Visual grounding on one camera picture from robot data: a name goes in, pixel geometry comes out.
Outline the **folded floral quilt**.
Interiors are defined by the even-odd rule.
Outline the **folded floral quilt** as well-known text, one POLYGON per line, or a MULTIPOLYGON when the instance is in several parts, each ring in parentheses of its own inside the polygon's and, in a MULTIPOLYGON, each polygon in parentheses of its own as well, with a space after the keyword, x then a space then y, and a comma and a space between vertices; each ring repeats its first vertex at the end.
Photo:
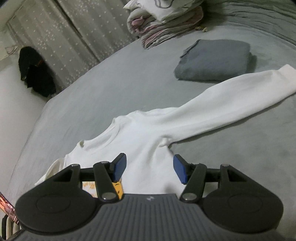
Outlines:
POLYGON ((196 28, 204 17, 203 1, 129 1, 127 28, 150 49, 196 28))

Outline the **grey quilted headboard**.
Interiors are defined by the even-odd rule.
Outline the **grey quilted headboard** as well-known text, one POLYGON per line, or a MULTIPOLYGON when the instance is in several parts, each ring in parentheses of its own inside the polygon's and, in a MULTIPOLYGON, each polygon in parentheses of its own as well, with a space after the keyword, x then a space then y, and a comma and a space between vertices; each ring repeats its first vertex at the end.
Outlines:
POLYGON ((294 1, 204 1, 206 17, 265 31, 295 44, 294 1))

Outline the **grey dotted curtain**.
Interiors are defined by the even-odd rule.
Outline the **grey dotted curtain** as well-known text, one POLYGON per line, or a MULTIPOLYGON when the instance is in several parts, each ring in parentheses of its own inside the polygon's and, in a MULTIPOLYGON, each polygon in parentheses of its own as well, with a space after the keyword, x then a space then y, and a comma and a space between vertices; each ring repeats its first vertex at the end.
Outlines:
POLYGON ((16 42, 33 47, 58 90, 135 40, 126 1, 24 1, 8 20, 16 42))

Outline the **phone with lit screen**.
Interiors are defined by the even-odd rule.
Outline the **phone with lit screen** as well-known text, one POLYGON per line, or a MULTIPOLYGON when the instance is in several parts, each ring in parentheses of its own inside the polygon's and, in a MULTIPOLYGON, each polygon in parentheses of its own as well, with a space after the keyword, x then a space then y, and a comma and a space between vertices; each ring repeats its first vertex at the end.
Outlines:
POLYGON ((11 203, 4 197, 4 195, 0 192, 0 206, 1 210, 16 224, 19 224, 19 220, 16 216, 15 208, 11 205, 11 203))

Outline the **folded grey cloth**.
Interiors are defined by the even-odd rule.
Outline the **folded grey cloth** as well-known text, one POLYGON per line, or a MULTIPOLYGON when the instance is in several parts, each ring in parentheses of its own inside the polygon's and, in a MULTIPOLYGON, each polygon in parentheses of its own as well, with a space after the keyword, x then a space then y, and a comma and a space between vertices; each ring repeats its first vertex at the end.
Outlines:
POLYGON ((184 50, 174 70, 187 81, 225 81, 247 72, 250 44, 237 40, 197 40, 184 50))

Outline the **dark clothing on wall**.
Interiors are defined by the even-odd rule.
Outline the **dark clothing on wall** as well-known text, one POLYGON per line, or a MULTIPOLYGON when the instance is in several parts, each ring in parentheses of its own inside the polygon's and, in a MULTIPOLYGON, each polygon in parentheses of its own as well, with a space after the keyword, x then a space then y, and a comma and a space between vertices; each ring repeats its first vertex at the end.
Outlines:
POLYGON ((56 85, 51 70, 42 56, 32 47, 26 46, 20 50, 18 67, 21 80, 27 88, 43 97, 56 93, 56 85))

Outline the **white Winnie the Pooh sweatshirt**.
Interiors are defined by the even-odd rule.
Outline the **white Winnie the Pooh sweatshirt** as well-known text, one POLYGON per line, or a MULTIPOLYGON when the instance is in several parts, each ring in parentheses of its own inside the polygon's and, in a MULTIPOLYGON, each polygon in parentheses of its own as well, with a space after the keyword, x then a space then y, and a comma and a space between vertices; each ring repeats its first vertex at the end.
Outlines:
POLYGON ((53 162, 40 181, 72 164, 90 168, 125 153, 124 193, 181 194, 183 185, 173 168, 170 144, 230 125, 293 93, 295 69, 285 65, 216 84, 178 108, 136 110, 118 116, 103 133, 80 141, 69 154, 53 162))

